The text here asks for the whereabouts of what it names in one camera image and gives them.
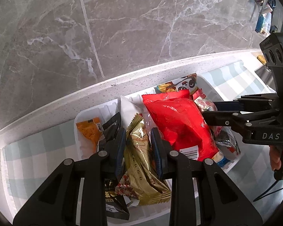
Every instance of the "gingham fabric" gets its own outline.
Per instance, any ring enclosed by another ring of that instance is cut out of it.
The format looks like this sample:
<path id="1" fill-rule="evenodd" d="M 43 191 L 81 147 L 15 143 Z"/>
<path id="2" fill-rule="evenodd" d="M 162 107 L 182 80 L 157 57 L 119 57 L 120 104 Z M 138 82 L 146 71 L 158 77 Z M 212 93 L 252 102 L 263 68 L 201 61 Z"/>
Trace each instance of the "gingham fabric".
<path id="1" fill-rule="evenodd" d="M 240 95 L 269 93 L 259 77 L 242 61 L 201 74 L 224 101 Z M 78 159 L 74 138 L 74 121 L 52 127 L 2 149 L 3 182 L 12 215 L 15 215 L 46 177 L 65 159 Z M 249 200 L 265 191 L 273 182 L 269 165 L 269 147 L 240 145 L 243 156 L 228 173 Z M 275 189 L 283 187 L 281 181 Z M 268 196 L 254 206 L 266 220 L 283 199 L 283 191 Z M 139 224 L 168 225 L 169 215 Z"/>
<path id="2" fill-rule="evenodd" d="M 15 215 L 65 158 L 78 160 L 74 120 L 33 134 L 2 149 L 9 207 Z"/>
<path id="3" fill-rule="evenodd" d="M 241 95 L 270 93 L 269 88 L 242 61 L 215 69 L 201 76 L 215 89 L 224 101 Z"/>

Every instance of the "cable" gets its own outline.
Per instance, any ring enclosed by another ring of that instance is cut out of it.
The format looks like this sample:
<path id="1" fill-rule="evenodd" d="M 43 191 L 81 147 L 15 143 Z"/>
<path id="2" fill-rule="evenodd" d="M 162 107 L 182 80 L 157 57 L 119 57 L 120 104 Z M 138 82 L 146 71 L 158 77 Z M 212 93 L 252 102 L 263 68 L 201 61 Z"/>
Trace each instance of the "cable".
<path id="1" fill-rule="evenodd" d="M 267 192 L 269 192 L 278 182 L 279 182 L 278 180 L 275 181 L 267 190 L 265 190 L 261 195 L 259 195 L 257 198 L 255 198 L 253 200 L 253 202 L 256 202 L 256 201 L 260 200 L 261 196 L 264 196 Z"/>
<path id="2" fill-rule="evenodd" d="M 273 191 L 273 192 L 271 192 L 271 193 L 269 193 L 269 194 L 267 194 L 267 195 L 264 195 L 264 196 L 262 196 L 261 198 L 257 197 L 257 198 L 255 198 L 254 202 L 256 202 L 256 201 L 258 201 L 258 200 L 261 200 L 262 198 L 264 198 L 264 197 L 266 197 L 266 196 L 268 196 L 268 195 L 271 195 L 271 194 L 273 194 L 273 193 L 276 193 L 276 192 L 278 192 L 278 191 L 280 191 L 280 190 L 283 190 L 283 188 L 278 189 L 278 190 L 276 190 L 276 191 Z"/>

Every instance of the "marble floor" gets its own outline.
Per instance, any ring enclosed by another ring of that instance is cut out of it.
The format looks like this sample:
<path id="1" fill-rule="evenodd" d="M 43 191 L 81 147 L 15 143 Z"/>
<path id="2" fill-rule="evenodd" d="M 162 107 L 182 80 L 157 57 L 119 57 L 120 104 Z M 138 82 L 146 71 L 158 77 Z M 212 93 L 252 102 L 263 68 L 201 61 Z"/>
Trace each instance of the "marble floor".
<path id="1" fill-rule="evenodd" d="M 0 129 L 124 73 L 258 48 L 257 17 L 253 0 L 0 0 Z"/>

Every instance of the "barcode label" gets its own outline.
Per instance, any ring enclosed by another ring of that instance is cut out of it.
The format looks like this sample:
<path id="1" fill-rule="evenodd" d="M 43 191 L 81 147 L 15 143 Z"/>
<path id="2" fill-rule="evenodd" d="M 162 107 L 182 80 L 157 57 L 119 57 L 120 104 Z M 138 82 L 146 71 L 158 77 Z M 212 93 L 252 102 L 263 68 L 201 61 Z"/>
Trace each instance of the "barcode label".
<path id="1" fill-rule="evenodd" d="M 179 152 L 183 153 L 189 159 L 198 159 L 198 145 L 186 149 L 180 149 Z"/>
<path id="2" fill-rule="evenodd" d="M 96 123 L 97 128 L 100 132 L 103 132 L 102 125 L 100 123 Z"/>

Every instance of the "finger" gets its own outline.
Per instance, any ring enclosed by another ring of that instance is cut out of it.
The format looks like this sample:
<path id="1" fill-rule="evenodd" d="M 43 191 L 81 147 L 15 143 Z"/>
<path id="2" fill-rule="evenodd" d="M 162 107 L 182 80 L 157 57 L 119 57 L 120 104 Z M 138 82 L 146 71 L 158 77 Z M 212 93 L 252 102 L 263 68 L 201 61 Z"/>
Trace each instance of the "finger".
<path id="1" fill-rule="evenodd" d="M 280 152 L 275 147 L 270 147 L 269 157 L 275 163 L 278 163 L 280 161 Z"/>
<path id="2" fill-rule="evenodd" d="M 281 168 L 281 161 L 279 161 L 278 163 L 274 162 L 274 161 L 270 161 L 270 166 L 272 167 L 272 170 L 279 170 Z"/>

